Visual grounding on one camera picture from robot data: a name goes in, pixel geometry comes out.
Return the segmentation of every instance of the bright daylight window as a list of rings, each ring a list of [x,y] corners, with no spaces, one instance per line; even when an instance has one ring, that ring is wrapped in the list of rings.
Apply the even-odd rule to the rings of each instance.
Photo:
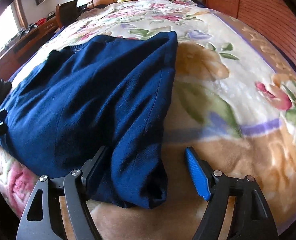
[[[0,51],[4,45],[18,33],[18,27],[9,5],[0,16]]]

